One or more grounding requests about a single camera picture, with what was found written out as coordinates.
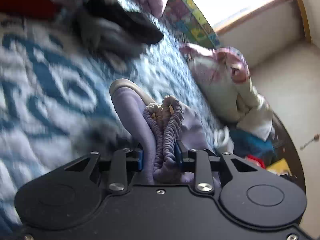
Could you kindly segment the lavender pants with cream waistband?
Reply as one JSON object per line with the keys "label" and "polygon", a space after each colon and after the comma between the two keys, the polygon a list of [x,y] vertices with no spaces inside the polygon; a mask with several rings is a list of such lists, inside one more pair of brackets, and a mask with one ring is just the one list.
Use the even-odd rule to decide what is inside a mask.
{"label": "lavender pants with cream waistband", "polygon": [[193,172],[181,172],[174,155],[180,140],[186,149],[209,149],[198,114],[174,96],[156,103],[127,79],[113,81],[110,96],[124,128],[142,145],[143,170],[138,181],[154,184],[192,184]]}

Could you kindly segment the white sock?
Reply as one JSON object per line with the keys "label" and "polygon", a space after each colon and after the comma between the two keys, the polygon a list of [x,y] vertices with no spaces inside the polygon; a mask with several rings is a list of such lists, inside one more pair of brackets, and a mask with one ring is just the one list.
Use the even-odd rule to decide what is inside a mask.
{"label": "white sock", "polygon": [[219,154],[223,152],[233,153],[234,142],[231,139],[230,131],[227,126],[223,129],[215,129],[213,132],[214,148]]}

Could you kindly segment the blue garment at bedside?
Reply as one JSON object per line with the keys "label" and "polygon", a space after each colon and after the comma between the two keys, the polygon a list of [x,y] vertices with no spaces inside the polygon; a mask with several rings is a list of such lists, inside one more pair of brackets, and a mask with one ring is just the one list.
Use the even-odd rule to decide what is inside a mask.
{"label": "blue garment at bedside", "polygon": [[242,130],[230,130],[230,137],[234,143],[233,153],[239,157],[245,158],[252,155],[261,159],[264,164],[270,165],[275,156],[272,141],[266,141]]}

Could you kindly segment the pink white bundled duvet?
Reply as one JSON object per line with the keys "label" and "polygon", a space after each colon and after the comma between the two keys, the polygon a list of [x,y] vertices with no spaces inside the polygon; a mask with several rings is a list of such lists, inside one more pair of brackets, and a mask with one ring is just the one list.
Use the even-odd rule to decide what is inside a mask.
{"label": "pink white bundled duvet", "polygon": [[248,64],[233,47],[208,49],[197,44],[180,46],[190,55],[191,74],[220,120],[266,141],[273,128],[273,111],[252,84]]}

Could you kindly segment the blue white patterned quilt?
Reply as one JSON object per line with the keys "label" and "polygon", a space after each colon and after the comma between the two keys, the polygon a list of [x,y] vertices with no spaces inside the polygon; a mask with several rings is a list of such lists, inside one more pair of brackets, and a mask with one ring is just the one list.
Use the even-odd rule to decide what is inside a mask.
{"label": "blue white patterned quilt", "polygon": [[155,18],[164,34],[135,59],[91,55],[72,35],[68,15],[57,22],[1,14],[1,234],[20,226],[17,190],[122,131],[109,87],[129,79],[161,102],[175,96],[200,117],[206,139],[222,127],[179,52],[172,27]]}

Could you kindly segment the grey folded garment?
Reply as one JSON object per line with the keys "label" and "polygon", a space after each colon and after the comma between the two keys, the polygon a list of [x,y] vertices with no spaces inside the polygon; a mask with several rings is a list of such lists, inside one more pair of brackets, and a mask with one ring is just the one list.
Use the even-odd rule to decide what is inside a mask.
{"label": "grey folded garment", "polygon": [[137,41],[118,24],[79,11],[73,18],[72,30],[82,45],[93,54],[114,53],[122,58],[137,58],[147,45]]}

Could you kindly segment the black folded garment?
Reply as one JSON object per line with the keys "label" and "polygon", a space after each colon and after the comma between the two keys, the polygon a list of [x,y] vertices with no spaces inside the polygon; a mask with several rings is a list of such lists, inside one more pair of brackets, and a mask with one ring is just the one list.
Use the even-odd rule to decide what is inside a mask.
{"label": "black folded garment", "polygon": [[157,44],[164,34],[143,13],[126,11],[118,2],[89,0],[84,8],[90,16],[104,18],[122,27],[137,41],[145,44]]}

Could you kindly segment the colourful alphabet foam mat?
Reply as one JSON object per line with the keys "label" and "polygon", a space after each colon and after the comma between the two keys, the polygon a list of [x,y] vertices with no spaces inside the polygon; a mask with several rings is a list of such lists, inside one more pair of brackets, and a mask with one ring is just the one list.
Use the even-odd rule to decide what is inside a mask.
{"label": "colourful alphabet foam mat", "polygon": [[164,15],[188,41],[206,48],[221,47],[216,32],[193,0],[168,0]]}

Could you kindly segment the dark red folded garment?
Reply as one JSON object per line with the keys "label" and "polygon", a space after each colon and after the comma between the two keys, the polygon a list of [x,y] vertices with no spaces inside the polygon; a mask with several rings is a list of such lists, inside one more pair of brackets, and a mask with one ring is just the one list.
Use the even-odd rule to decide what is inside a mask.
{"label": "dark red folded garment", "polygon": [[1,0],[1,13],[36,20],[53,20],[61,9],[51,0]]}

